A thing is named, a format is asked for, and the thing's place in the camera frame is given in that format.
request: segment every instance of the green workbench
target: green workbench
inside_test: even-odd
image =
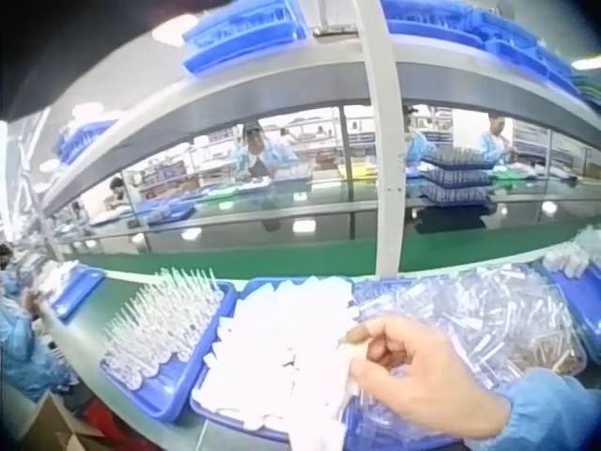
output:
[[[584,225],[583,221],[549,223],[496,230],[472,230],[406,237],[403,272],[444,268],[492,258],[512,256],[565,241]],[[145,256],[86,256],[85,263],[111,267],[94,293],[73,318],[63,324],[47,315],[50,334],[82,380],[117,415],[165,449],[285,449],[277,443],[248,439],[227,429],[209,425],[186,407],[174,425],[156,422],[142,413],[99,372],[102,328],[121,306],[161,267],[212,268],[220,277],[249,279],[258,275],[309,275],[373,273],[374,241],[342,241],[319,245],[286,245],[260,249],[203,254]],[[203,436],[202,446],[195,448]]]
[[[408,180],[408,196],[419,196],[419,179]],[[601,199],[601,185],[584,182],[565,183],[558,180],[497,180],[493,193],[503,194],[556,194],[566,200],[583,195],[597,195]],[[279,210],[299,206],[340,204],[353,201],[378,200],[378,187],[373,180],[354,180],[352,188],[346,181],[290,182],[272,187],[268,192],[237,194],[228,198],[199,200],[190,218],[208,218],[236,213]],[[102,236],[127,230],[126,216],[108,225],[90,227],[94,235]]]

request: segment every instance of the finger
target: finger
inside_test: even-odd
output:
[[[372,362],[379,361],[386,353],[386,340],[383,338],[375,338],[369,343],[367,348],[367,359]]]
[[[403,345],[412,354],[424,338],[424,326],[402,317],[379,317],[362,322],[345,335],[345,341],[359,344],[368,338],[386,336],[387,339]]]
[[[399,414],[407,411],[408,396],[411,394],[409,379],[396,378],[383,366],[360,358],[351,361],[349,373],[377,401]]]

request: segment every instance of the blue crate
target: blue crate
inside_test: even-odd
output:
[[[472,9],[467,14],[465,26],[466,31],[479,36],[483,41],[503,40],[522,50],[534,50],[539,40],[517,23],[478,8]]]
[[[237,1],[203,18],[183,34],[197,53],[184,61],[197,75],[226,61],[307,38],[296,0]]]
[[[69,319],[85,299],[92,293],[94,288],[104,280],[103,270],[88,268],[86,266],[76,267],[69,277],[69,282],[58,296],[58,299],[51,304],[56,316],[63,321]]]
[[[450,0],[381,0],[391,34],[441,39],[483,48],[482,40],[465,31],[466,5]]]
[[[203,359],[215,341],[219,318],[228,315],[236,305],[237,292],[234,286],[228,282],[219,282],[218,286],[223,291],[222,303],[188,363],[184,364],[174,356],[165,365],[161,365],[157,376],[146,379],[139,390],[131,391],[110,375],[104,359],[100,361],[100,371],[134,406],[149,417],[172,423],[181,413],[196,376],[205,365]]]
[[[524,70],[528,70],[534,75],[548,78],[547,65],[538,59],[532,52],[523,51],[511,43],[502,39],[492,39],[485,43],[485,49],[490,54],[508,61]]]
[[[601,365],[601,277],[596,267],[589,268],[580,279],[570,279],[563,272],[545,273],[559,287],[578,325],[580,341],[589,357]]]
[[[324,279],[327,277],[329,277],[329,276],[320,276],[320,277],[318,277],[318,279]],[[308,277],[257,277],[255,279],[250,280],[246,284],[246,287],[244,287],[244,289],[240,293],[236,303],[243,302],[252,292],[256,291],[257,289],[263,287],[266,284],[272,284],[275,288],[277,288],[283,282],[291,281],[293,284],[299,285],[299,284],[302,284],[305,280],[307,280],[307,278]],[[236,306],[233,305],[232,308],[230,309],[230,311],[226,315],[223,315],[223,316],[229,317],[229,318],[233,317],[235,309],[236,309]],[[215,334],[213,335],[213,341],[216,341],[216,340],[217,340],[217,331],[215,331]],[[203,370],[200,372],[200,374],[198,375],[198,380],[194,384],[193,390],[200,389],[202,384],[205,382],[205,378],[207,377],[207,374],[208,374],[208,367],[205,366],[203,368]],[[246,430],[246,429],[244,429],[242,422],[235,420],[233,418],[229,418],[227,416],[219,415],[218,413],[213,413],[211,411],[208,411],[207,409],[202,407],[200,404],[198,404],[196,401],[194,401],[194,399],[192,397],[190,397],[190,406],[192,407],[193,411],[198,413],[198,415],[200,415],[203,418],[206,418],[209,421],[216,423],[220,426],[230,428],[230,429],[236,430],[238,432],[242,432],[244,434],[253,435],[253,436],[259,437],[261,439],[270,440],[272,442],[280,442],[280,443],[288,442],[288,434],[286,434],[286,433],[280,432],[278,430],[268,429],[268,428],[261,428],[257,431]]]
[[[62,142],[58,148],[61,163],[71,165],[89,148],[104,132],[110,129],[117,119],[90,122],[78,128],[68,139],[59,138]]]
[[[569,94],[579,97],[580,90],[572,82],[573,72],[570,64],[546,47],[539,45],[537,46],[536,52],[545,64],[547,64],[548,80]]]
[[[538,37],[517,23],[475,8],[468,14],[466,30],[480,37],[487,52],[543,78],[548,67],[538,52]]]

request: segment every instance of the blue protective gown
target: blue protective gown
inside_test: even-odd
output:
[[[501,137],[505,142],[506,146],[509,146],[509,142],[505,138]],[[503,163],[504,154],[501,149],[497,147],[495,140],[492,138],[490,132],[484,132],[478,138],[476,148],[480,151],[483,156],[483,160],[490,163]]]
[[[272,139],[265,140],[265,149],[258,155],[258,158],[269,169],[277,168],[282,164],[294,163],[299,159],[289,146]],[[236,155],[236,173],[247,173],[249,165],[248,146],[244,146]]]
[[[407,165],[413,166],[420,163],[422,158],[427,155],[434,145],[430,143],[422,132],[410,129],[406,132],[407,141]]]
[[[577,451],[601,426],[601,390],[548,369],[531,369],[498,392],[512,404],[509,423],[495,439],[466,441],[472,450]]]
[[[3,382],[38,402],[74,382],[69,368],[31,330],[31,317],[11,300],[0,305]]]

